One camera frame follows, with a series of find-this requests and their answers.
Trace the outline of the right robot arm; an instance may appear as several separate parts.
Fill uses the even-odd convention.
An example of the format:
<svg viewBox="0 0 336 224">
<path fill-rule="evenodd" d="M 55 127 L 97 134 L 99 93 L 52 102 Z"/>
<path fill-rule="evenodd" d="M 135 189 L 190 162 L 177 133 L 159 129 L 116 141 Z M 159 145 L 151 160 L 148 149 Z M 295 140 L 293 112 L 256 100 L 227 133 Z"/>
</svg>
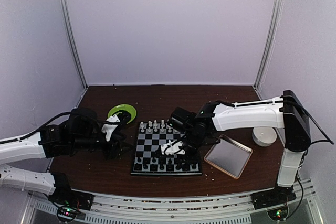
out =
<svg viewBox="0 0 336 224">
<path fill-rule="evenodd" d="M 168 125 L 184 133 L 182 149 L 193 156 L 207 137 L 232 129 L 268 127 L 284 129 L 285 147 L 277 177 L 277 186 L 269 192 L 272 203 L 279 204 L 289 196 L 304 152 L 311 145 L 308 112 L 291 90 L 268 100 L 204 104 L 197 113 L 175 108 Z"/>
</svg>

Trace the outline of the black king piece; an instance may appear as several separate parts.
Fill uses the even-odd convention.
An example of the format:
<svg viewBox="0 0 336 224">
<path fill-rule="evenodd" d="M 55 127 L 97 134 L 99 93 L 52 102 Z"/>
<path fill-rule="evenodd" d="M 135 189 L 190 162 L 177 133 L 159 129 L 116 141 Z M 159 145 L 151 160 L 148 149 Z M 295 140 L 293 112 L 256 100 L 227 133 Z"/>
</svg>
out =
<svg viewBox="0 0 336 224">
<path fill-rule="evenodd" d="M 166 170 L 168 172 L 174 171 L 174 164 L 173 164 L 173 159 L 172 158 L 169 159 L 168 164 L 166 166 Z"/>
</svg>

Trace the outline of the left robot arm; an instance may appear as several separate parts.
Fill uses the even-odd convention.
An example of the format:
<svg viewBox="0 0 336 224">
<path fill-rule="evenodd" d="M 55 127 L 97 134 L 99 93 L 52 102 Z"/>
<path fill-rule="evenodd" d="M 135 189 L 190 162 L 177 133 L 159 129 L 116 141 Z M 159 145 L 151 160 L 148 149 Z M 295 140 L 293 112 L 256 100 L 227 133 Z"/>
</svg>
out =
<svg viewBox="0 0 336 224">
<path fill-rule="evenodd" d="M 62 173 L 41 173 L 11 168 L 9 163 L 34 158 L 73 156 L 78 151 L 101 151 L 105 159 L 115 159 L 133 148 L 121 133 L 136 112 L 117 109 L 106 120 L 99 120 L 95 111 L 75 108 L 60 113 L 38 129 L 1 140 L 1 185 L 56 196 L 64 205 L 76 197 L 67 176 Z"/>
</svg>

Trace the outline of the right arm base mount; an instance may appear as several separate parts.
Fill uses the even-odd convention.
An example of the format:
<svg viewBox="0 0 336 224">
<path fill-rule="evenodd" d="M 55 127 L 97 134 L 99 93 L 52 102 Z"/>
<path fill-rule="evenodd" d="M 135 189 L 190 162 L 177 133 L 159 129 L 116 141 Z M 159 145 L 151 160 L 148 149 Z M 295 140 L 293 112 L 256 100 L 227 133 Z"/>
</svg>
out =
<svg viewBox="0 0 336 224">
<path fill-rule="evenodd" d="M 296 198 L 295 193 L 275 191 L 273 189 L 251 194 L 251 200 L 255 210 L 285 204 Z"/>
</svg>

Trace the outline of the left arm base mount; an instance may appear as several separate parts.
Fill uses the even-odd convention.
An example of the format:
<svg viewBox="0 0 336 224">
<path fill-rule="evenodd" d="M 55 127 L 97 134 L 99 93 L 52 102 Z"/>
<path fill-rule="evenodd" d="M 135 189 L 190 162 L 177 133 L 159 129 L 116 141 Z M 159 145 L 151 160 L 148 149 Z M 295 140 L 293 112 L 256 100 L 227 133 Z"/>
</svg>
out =
<svg viewBox="0 0 336 224">
<path fill-rule="evenodd" d="M 49 195 L 48 198 L 59 205 L 65 205 L 80 210 L 90 210 L 94 195 L 80 191 L 59 191 Z"/>
</svg>

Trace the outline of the black white chess board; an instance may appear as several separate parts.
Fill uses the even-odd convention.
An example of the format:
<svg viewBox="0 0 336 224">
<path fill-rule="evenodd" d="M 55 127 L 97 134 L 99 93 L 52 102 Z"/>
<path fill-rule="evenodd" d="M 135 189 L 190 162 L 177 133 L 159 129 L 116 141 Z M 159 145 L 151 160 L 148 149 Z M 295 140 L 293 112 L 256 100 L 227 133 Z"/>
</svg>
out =
<svg viewBox="0 0 336 224">
<path fill-rule="evenodd" d="M 202 175 L 199 154 L 187 158 L 182 150 L 184 134 L 164 120 L 140 122 L 131 175 L 198 176 Z"/>
</svg>

